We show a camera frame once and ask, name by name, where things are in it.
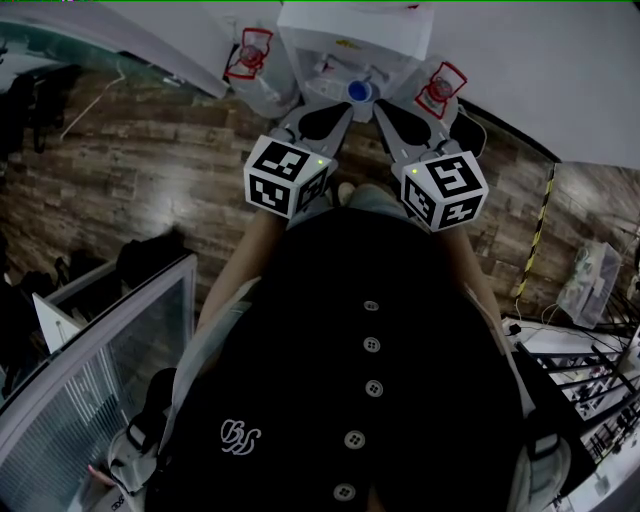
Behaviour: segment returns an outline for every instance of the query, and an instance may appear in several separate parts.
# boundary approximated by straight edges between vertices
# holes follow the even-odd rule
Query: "black shirt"
[[[504,509],[517,385],[431,238],[338,208],[287,232],[194,384],[147,510]]]

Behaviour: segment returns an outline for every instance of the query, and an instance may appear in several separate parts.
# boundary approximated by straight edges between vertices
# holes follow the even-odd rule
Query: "cable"
[[[615,321],[615,318],[613,318],[613,314],[611,313],[611,308],[609,307],[609,304],[605,304],[605,307],[607,308],[607,313],[609,314],[609,318],[610,318],[612,321]],[[620,343],[620,346],[622,346],[622,344],[623,344],[623,343],[622,343],[622,340],[620,339],[620,336],[618,336],[617,338],[616,338],[616,336],[614,336],[613,334],[610,334],[610,336],[611,336],[612,338],[614,338],[614,339],[617,339],[617,340],[618,340],[618,343]]]
[[[58,334],[60,335],[60,339],[62,340],[62,343],[66,343],[67,342],[67,335],[64,332],[64,329],[62,328],[62,323],[60,322],[60,320],[56,320],[56,327],[58,328]]]
[[[520,299],[516,299],[516,311],[518,312],[518,318],[520,319],[520,323],[522,323],[522,315],[520,314],[520,310],[518,309],[518,301]]]
[[[527,327],[527,326],[522,327],[522,326],[521,326],[521,327],[520,327],[520,329],[522,329],[522,330],[524,330],[524,329],[531,329],[531,330],[533,330],[533,331],[553,331],[553,332],[559,332],[560,334],[567,334],[567,331],[561,331],[561,330],[559,330],[559,329],[552,329],[551,327]],[[611,345],[608,345],[608,344],[607,344],[607,343],[605,343],[604,341],[599,340],[598,338],[596,338],[596,337],[594,337],[594,336],[591,336],[588,332],[586,332],[586,331],[582,331],[582,330],[580,330],[580,331],[581,331],[581,332],[583,332],[584,334],[586,334],[587,336],[581,336],[580,334],[572,334],[572,336],[576,336],[577,338],[584,338],[585,340],[588,340],[588,339],[595,340],[595,341],[597,341],[598,343],[602,343],[605,347],[610,348],[610,349],[611,349],[611,350],[613,350],[614,352],[617,352],[618,354],[620,354],[620,353],[621,353],[621,351],[620,351],[620,350],[613,348]],[[523,341],[523,343],[528,343],[529,341],[531,341],[531,338],[529,338],[527,341]]]
[[[624,313],[623,313],[622,311],[620,311],[620,309],[618,308],[618,306],[616,306],[616,303],[615,303],[615,302],[613,302],[613,301],[610,301],[610,302],[611,302],[611,305],[613,306],[613,308],[614,308],[614,309],[615,309],[615,310],[620,314],[620,317],[622,318],[622,320],[624,320],[625,322],[627,322],[627,323],[629,323],[629,324],[630,324],[630,323],[631,323],[631,315],[629,315],[629,311],[628,311],[628,309],[627,309],[627,315],[629,315],[629,320],[627,320],[627,319],[624,317]],[[624,302],[622,302],[622,301],[620,301],[620,302],[621,302],[621,304],[622,304],[622,307],[626,307],[626,305],[624,304]]]
[[[552,308],[553,306],[555,306],[556,303],[554,302],[553,304],[551,304],[551,306],[547,306],[546,308],[544,308],[544,310],[542,311],[542,314],[540,315],[540,323],[542,325],[545,325],[544,323],[544,314],[549,310],[549,308]]]
[[[100,96],[98,96],[95,100],[93,100],[91,103],[89,103],[89,106],[87,108],[85,108],[79,115],[78,117],[76,117],[73,121],[71,121],[71,124],[69,126],[67,126],[67,129],[62,132],[62,135],[60,135],[60,141],[62,142],[62,140],[64,139],[64,136],[69,132],[69,130],[71,130],[71,128],[73,128],[75,126],[75,124],[80,121],[80,119],[82,119],[84,117],[84,115],[89,112],[89,110],[91,110],[94,105],[96,103],[98,103],[102,97],[105,95],[105,93],[107,92],[107,90],[109,89],[109,87],[111,87],[112,85],[117,84],[118,82],[122,82],[126,77],[124,76],[124,74],[122,73],[122,71],[120,70],[120,62],[116,62],[116,68],[118,69],[118,73],[120,73],[120,77],[116,78],[113,82],[109,82],[107,84],[107,86],[104,88],[104,90],[102,91],[102,93],[100,93]]]
[[[553,318],[553,315],[556,314],[556,311],[558,311],[558,308],[560,306],[556,305],[555,309],[551,312],[551,316],[549,317],[549,320],[547,320],[547,325],[549,325],[551,323],[551,319]]]
[[[627,252],[629,252],[629,249],[631,249],[631,246],[640,237],[640,233],[638,233],[638,230],[640,230],[640,215],[638,215],[638,218],[636,219],[636,232],[633,235],[631,235],[631,233],[629,233],[629,235],[631,236],[631,241],[624,248],[624,251],[622,251],[622,254],[620,255],[620,261],[622,261],[624,259],[624,257],[627,255]]]
[[[622,293],[618,292],[617,290],[613,290],[611,293],[611,297],[625,306],[627,312],[631,311],[631,308],[635,309],[636,313],[633,314],[635,318],[638,318],[638,316],[640,316],[640,309],[638,309],[638,307],[633,302],[628,300]]]

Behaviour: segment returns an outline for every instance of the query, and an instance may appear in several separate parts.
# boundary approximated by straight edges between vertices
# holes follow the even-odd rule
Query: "yellow black striped pole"
[[[524,274],[522,275],[522,281],[518,287],[518,293],[516,293],[516,309],[518,307],[518,299],[524,292],[524,288],[527,285],[527,278],[529,272],[533,266],[533,259],[536,256],[536,249],[540,242],[540,233],[542,232],[542,226],[544,225],[544,216],[547,213],[547,203],[549,203],[549,196],[551,195],[551,188],[553,187],[553,178],[556,173],[556,164],[553,164],[551,171],[549,171],[549,178],[547,179],[547,191],[544,194],[544,200],[542,201],[542,207],[538,214],[538,225],[536,226],[536,233],[533,235],[533,243],[531,244],[531,252],[529,253],[529,259],[527,260],[527,266],[524,268]]]

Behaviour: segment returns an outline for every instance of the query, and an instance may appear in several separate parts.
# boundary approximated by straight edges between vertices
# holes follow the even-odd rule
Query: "white wall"
[[[429,51],[461,97],[564,161],[640,169],[640,11],[632,3],[440,3]]]
[[[204,4],[107,2],[102,5],[162,39],[213,75],[224,74],[231,52],[230,39],[207,14]]]
[[[266,28],[278,32],[280,2],[203,2],[202,7],[224,33],[240,44],[245,28]]]

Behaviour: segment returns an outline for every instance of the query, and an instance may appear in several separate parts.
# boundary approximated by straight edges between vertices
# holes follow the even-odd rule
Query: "white embroidered logo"
[[[222,448],[223,452],[231,452],[234,455],[248,455],[255,447],[254,439],[262,435],[259,429],[254,428],[244,433],[244,421],[227,420],[220,429],[222,443],[227,445]]]

